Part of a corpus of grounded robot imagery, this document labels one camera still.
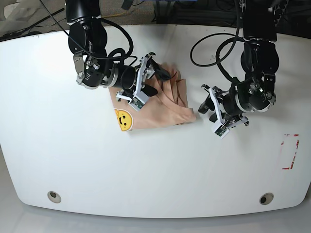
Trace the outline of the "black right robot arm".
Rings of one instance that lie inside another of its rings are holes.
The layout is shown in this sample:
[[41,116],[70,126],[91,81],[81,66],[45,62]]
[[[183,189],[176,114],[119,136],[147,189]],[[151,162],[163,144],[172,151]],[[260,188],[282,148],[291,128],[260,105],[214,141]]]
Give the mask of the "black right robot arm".
[[[124,63],[132,57],[133,40],[123,27],[100,16],[99,1],[67,0],[65,3],[69,24],[68,45],[73,53],[77,83],[88,89],[99,86],[117,88],[116,100],[125,100],[140,111],[150,97],[158,94],[146,81],[153,76],[168,81],[171,79],[169,72],[153,60],[153,52],[142,57],[135,67]],[[104,24],[121,31],[128,40],[128,51],[116,48],[106,52],[108,37]]]

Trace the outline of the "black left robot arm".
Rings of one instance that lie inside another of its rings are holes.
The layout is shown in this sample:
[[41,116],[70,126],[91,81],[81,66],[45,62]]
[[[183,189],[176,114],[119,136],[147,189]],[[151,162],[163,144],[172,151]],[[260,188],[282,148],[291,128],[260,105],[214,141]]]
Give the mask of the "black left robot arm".
[[[224,138],[230,129],[240,124],[249,125],[244,113],[266,112],[276,102],[275,83],[279,56],[275,46],[275,16],[270,11],[276,3],[272,0],[236,0],[234,4],[237,17],[236,33],[231,34],[230,38],[217,48],[214,62],[231,83],[230,88],[222,90],[203,84],[202,88],[208,92],[208,96],[198,109],[201,114],[213,112],[209,120],[213,123],[212,131],[220,138]],[[243,81],[229,75],[221,64],[233,51],[237,42],[243,43]],[[231,45],[229,51],[225,57],[221,57],[222,49],[228,44]]]

